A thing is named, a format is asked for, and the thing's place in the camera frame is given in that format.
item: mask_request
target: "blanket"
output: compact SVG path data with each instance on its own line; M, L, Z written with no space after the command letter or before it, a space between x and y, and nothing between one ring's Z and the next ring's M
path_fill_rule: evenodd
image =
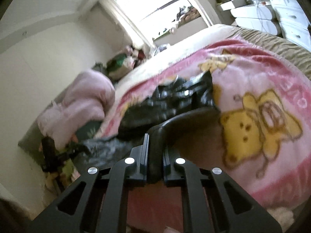
M207 46L131 88L104 135L116 134L126 109L163 80L206 70L221 118L182 137L175 145L181 155L201 168L222 168L266 208L304 202L311 194L311 82L285 59L242 39ZM128 223L150 232L165 226L182 231L180 201L180 190L160 183L134 189Z
M68 87L63 101L53 103L38 117L39 129L44 136L53 138L56 149L61 150L86 123L103 121L114 98L114 87L106 76L84 71Z

